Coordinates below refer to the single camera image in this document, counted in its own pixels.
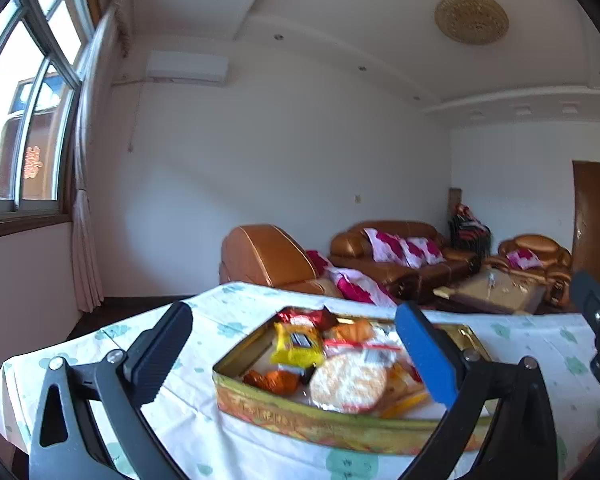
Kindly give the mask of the small orange snack packet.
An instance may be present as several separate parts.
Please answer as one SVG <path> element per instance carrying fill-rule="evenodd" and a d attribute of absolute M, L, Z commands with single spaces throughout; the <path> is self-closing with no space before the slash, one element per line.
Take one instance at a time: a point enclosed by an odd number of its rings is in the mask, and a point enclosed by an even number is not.
<path fill-rule="evenodd" d="M 292 396 L 300 386 L 300 376 L 288 370 L 270 370 L 264 374 L 250 370 L 242 382 L 276 396 Z"/>

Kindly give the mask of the rice cracker clear packet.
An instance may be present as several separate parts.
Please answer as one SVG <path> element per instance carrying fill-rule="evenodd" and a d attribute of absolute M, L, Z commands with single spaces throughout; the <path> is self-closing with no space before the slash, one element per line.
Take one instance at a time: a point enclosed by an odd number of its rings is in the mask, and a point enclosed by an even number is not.
<path fill-rule="evenodd" d="M 386 392 L 389 367 L 376 351 L 347 352 L 327 359 L 309 383 L 311 402 L 342 414 L 373 411 Z"/>

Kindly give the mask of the yellow cracker packet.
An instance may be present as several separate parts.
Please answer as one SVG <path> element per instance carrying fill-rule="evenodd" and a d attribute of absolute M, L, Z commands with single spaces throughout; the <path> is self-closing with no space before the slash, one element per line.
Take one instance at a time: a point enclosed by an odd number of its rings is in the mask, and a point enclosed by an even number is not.
<path fill-rule="evenodd" d="M 313 326 L 275 323 L 274 330 L 272 364 L 309 368 L 324 363 L 323 339 Z"/>

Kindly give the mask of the orange bread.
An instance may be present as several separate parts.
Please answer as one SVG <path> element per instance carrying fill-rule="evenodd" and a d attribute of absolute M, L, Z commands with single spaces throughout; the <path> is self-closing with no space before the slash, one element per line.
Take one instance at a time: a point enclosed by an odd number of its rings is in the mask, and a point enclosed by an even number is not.
<path fill-rule="evenodd" d="M 375 337 L 374 326 L 365 318 L 356 320 L 352 323 L 339 323 L 331 328 L 326 334 L 327 339 L 348 342 L 349 344 L 359 344 L 360 342 L 371 340 Z"/>

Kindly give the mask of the red foil snack packet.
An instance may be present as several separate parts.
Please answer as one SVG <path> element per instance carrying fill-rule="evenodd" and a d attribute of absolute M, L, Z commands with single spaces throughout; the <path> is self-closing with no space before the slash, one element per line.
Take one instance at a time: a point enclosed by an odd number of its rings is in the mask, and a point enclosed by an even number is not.
<path fill-rule="evenodd" d="M 326 307 L 318 310 L 286 307 L 276 314 L 276 321 L 285 324 L 311 326 L 319 333 L 328 332 L 339 324 L 336 315 Z"/>

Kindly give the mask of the white green-patterned tablecloth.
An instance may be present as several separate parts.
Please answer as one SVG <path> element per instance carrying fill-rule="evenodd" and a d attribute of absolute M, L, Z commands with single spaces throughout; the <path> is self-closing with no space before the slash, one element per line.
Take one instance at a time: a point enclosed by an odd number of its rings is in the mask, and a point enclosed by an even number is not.
<path fill-rule="evenodd" d="M 194 324 L 186 346 L 143 414 L 164 446 L 193 479 L 394 479 L 405 456 L 357 453 L 315 445 L 252 426 L 218 410 L 213 365 L 235 344 L 287 306 L 338 314 L 393 318 L 393 310 L 330 297 L 248 284 L 215 287 L 189 300 Z M 0 434 L 27 450 L 46 368 L 61 356 L 96 362 L 128 348 L 154 326 L 154 309 L 74 341 L 14 356 L 0 369 Z M 600 436 L 600 384 L 591 372 L 594 334 L 582 316 L 486 315 L 431 312 L 434 323 L 472 329 L 488 355 L 516 363 L 532 356 L 541 367 L 554 415 L 558 470 L 567 477 Z"/>

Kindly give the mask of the brown wooden door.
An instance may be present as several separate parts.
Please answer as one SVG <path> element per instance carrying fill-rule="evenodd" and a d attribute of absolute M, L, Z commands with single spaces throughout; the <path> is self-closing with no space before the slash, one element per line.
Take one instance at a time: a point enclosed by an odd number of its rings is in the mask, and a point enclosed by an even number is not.
<path fill-rule="evenodd" d="M 572 162 L 574 222 L 572 270 L 600 284 L 600 162 Z"/>

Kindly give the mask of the wooden coffee table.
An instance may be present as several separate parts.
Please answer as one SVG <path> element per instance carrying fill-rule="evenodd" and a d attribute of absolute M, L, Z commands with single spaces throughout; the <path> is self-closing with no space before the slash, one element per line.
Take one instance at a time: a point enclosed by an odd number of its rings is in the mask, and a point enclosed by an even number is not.
<path fill-rule="evenodd" d="M 488 289 L 486 274 L 491 271 L 496 274 L 496 284 Z M 432 292 L 440 304 L 457 312 L 532 315 L 542 304 L 546 286 L 530 278 L 486 270 L 452 286 L 435 288 Z"/>

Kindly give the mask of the stack of dark stools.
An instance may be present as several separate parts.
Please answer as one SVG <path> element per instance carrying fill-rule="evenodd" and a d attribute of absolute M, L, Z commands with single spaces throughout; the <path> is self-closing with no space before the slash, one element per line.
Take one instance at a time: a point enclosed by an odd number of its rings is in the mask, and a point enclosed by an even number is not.
<path fill-rule="evenodd" d="M 474 216 L 468 206 L 457 204 L 454 207 L 449 228 L 453 248 L 474 252 L 480 260 L 490 254 L 491 230 Z"/>

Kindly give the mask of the gold metal tin box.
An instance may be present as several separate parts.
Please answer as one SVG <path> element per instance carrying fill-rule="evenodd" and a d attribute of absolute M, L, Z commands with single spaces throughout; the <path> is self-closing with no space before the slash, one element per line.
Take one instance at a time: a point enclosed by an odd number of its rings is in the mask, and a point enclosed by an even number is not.
<path fill-rule="evenodd" d="M 365 318 L 388 330 L 390 338 L 402 344 L 391 316 L 371 318 L 329 311 L 336 315 L 339 323 Z M 278 312 L 214 364 L 213 381 L 219 409 L 251 425 L 306 442 L 369 453 L 417 454 L 444 416 L 445 406 L 428 392 L 428 402 L 398 419 L 380 418 L 376 414 L 377 405 L 373 411 L 360 414 L 317 408 L 309 396 L 309 383 L 319 366 L 300 368 L 270 362 L 275 342 L 274 324 L 279 323 L 276 321 Z M 415 368 L 404 344 L 402 346 L 404 353 L 396 362 L 408 363 Z M 292 396 L 276 396 L 244 384 L 242 378 L 250 370 L 261 374 L 270 370 L 288 370 L 300 376 L 300 386 Z"/>

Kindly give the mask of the brown leather three-seat sofa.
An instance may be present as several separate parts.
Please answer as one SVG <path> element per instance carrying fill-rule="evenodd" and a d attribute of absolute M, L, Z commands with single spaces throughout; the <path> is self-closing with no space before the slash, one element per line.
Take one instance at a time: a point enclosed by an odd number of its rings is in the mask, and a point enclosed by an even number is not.
<path fill-rule="evenodd" d="M 452 248 L 434 226 L 377 220 L 351 226 L 330 243 L 329 261 L 358 270 L 399 299 L 421 304 L 434 290 L 470 278 L 479 269 L 473 252 Z"/>

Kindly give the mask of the pink white sofa cushions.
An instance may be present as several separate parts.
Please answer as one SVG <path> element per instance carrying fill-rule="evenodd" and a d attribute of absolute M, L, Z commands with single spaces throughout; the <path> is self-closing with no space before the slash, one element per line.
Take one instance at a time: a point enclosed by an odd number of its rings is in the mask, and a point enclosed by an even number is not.
<path fill-rule="evenodd" d="M 421 269 L 445 262 L 442 250 L 429 238 L 403 238 L 372 228 L 365 228 L 364 233 L 372 246 L 375 262 L 395 263 L 410 269 Z"/>

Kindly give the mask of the pink white blanket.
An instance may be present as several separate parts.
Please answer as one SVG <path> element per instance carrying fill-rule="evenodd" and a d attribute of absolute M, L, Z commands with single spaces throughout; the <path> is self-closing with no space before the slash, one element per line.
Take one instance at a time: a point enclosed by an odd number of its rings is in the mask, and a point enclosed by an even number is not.
<path fill-rule="evenodd" d="M 306 252 L 321 278 L 327 278 L 347 300 L 378 307 L 395 307 L 396 300 L 376 281 L 361 271 L 334 266 L 316 250 Z"/>

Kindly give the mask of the pink curtain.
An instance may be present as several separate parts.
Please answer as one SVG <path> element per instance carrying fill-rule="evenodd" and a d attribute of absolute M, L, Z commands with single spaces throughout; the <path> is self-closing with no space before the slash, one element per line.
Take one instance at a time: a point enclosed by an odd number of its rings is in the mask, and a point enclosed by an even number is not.
<path fill-rule="evenodd" d="M 81 85 L 72 137 L 71 269 L 82 313 L 93 312 L 104 300 L 91 204 L 94 141 L 102 132 L 114 76 L 132 39 L 131 0 L 97 0 L 96 10 L 99 18 L 78 65 Z"/>

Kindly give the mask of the gold round ceiling lamp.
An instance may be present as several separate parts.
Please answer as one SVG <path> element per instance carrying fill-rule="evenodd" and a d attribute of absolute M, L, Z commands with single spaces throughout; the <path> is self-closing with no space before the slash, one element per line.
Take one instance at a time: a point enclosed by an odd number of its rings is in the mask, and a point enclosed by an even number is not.
<path fill-rule="evenodd" d="M 441 0 L 434 20 L 444 36 L 470 46 L 486 46 L 501 40 L 509 19 L 495 0 Z"/>

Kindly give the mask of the white wall air conditioner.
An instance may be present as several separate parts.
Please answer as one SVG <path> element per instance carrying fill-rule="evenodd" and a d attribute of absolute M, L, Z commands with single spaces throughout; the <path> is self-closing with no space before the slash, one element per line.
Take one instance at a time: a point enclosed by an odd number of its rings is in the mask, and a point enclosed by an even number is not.
<path fill-rule="evenodd" d="M 230 60 L 226 56 L 153 50 L 148 56 L 146 77 L 224 84 L 229 67 Z"/>

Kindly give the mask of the window with metal frame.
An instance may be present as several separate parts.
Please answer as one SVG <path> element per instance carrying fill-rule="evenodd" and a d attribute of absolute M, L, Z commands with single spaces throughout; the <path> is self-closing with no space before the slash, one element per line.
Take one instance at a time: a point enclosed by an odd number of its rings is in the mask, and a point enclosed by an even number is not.
<path fill-rule="evenodd" d="M 0 222 L 64 210 L 94 31 L 86 0 L 0 0 Z"/>

